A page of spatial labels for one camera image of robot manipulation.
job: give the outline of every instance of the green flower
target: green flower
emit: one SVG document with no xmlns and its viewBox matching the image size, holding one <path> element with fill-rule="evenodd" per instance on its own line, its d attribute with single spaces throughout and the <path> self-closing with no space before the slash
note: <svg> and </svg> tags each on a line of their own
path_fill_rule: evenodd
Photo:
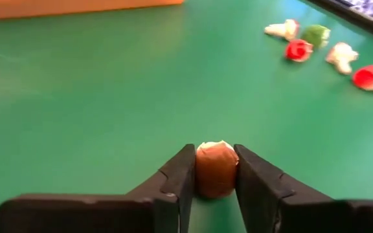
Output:
<svg viewBox="0 0 373 233">
<path fill-rule="evenodd" d="M 322 25 L 310 25 L 303 32 L 301 39 L 311 43 L 315 49 L 325 47 L 328 44 L 327 39 L 330 35 L 330 29 Z"/>
</svg>

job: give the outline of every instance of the orange box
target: orange box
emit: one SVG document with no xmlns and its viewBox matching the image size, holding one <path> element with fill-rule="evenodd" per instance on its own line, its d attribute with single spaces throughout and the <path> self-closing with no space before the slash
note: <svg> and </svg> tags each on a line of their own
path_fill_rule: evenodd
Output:
<svg viewBox="0 0 373 233">
<path fill-rule="evenodd" d="M 181 4 L 183 0 L 0 0 L 0 19 Z"/>
</svg>

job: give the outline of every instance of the black clamp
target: black clamp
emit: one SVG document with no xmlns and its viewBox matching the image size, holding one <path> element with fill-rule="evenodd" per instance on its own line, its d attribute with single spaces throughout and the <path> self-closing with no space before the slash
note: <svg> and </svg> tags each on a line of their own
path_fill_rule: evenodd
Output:
<svg viewBox="0 0 373 233">
<path fill-rule="evenodd" d="M 373 201 L 334 200 L 242 145 L 236 195 L 248 233 L 373 233 Z M 0 205 L 0 233 L 187 233 L 195 147 L 126 195 L 26 194 Z"/>
</svg>

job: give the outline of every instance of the green object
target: green object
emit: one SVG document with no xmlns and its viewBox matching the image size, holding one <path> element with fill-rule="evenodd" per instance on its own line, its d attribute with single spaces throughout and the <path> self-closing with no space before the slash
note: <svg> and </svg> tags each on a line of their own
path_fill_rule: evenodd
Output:
<svg viewBox="0 0 373 233">
<path fill-rule="evenodd" d="M 303 32 L 301 39 L 311 43 L 313 48 L 318 49 L 328 44 L 330 30 L 322 25 L 310 25 Z"/>
<path fill-rule="evenodd" d="M 373 93 L 328 50 L 284 62 L 262 29 L 287 18 L 332 29 L 360 53 L 354 71 L 373 64 L 372 34 L 296 0 L 0 21 L 0 202 L 123 194 L 184 144 L 221 139 L 332 197 L 373 198 Z M 195 201 L 190 232 L 244 233 L 235 195 Z"/>
</svg>

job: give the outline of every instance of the red flower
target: red flower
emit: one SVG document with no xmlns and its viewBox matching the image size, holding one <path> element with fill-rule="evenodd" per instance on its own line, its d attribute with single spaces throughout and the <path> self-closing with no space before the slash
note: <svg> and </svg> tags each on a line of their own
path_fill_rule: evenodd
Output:
<svg viewBox="0 0 373 233">
<path fill-rule="evenodd" d="M 313 45 L 303 39 L 294 39 L 286 47 L 285 57 L 287 59 L 302 62 L 309 59 L 313 52 Z"/>
</svg>

